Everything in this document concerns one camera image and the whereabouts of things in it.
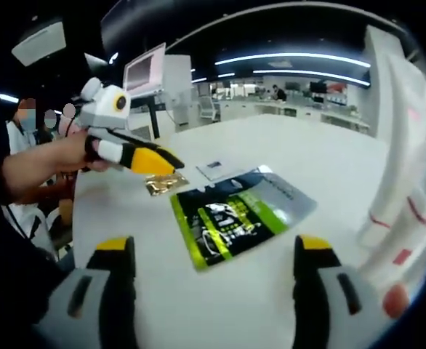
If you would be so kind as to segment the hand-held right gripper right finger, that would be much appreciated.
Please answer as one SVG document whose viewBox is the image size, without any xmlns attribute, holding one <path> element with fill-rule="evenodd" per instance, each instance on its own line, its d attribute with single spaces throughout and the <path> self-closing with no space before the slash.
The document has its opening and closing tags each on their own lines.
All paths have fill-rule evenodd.
<svg viewBox="0 0 426 349">
<path fill-rule="evenodd" d="M 390 323 L 377 291 L 326 240 L 294 241 L 294 348 L 371 348 Z"/>
</svg>

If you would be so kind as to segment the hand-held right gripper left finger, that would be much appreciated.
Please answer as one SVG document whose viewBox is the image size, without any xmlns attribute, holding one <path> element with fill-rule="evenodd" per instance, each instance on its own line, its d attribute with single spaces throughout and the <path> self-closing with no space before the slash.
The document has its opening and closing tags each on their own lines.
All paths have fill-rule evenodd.
<svg viewBox="0 0 426 349">
<path fill-rule="evenodd" d="M 136 348 L 135 253 L 131 236 L 98 244 L 49 297 L 34 329 L 46 348 Z"/>
</svg>

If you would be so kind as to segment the person's left hand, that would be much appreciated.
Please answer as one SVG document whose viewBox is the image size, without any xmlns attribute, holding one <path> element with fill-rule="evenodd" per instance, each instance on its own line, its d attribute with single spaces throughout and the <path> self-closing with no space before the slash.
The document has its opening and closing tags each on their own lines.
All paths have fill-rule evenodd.
<svg viewBox="0 0 426 349">
<path fill-rule="evenodd" d="M 90 160 L 85 150 L 88 134 L 80 131 L 69 135 L 56 143 L 56 168 L 60 172 L 73 172 L 89 168 L 96 172 L 104 172 L 110 166 L 104 160 Z"/>
</svg>

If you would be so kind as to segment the person's right hand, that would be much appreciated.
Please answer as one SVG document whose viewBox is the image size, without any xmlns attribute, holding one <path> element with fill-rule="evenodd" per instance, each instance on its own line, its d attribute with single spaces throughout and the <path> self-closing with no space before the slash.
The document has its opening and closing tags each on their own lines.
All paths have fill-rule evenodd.
<svg viewBox="0 0 426 349">
<path fill-rule="evenodd" d="M 410 299 L 403 284 L 393 285 L 382 301 L 384 312 L 392 319 L 400 318 L 409 307 Z"/>
</svg>

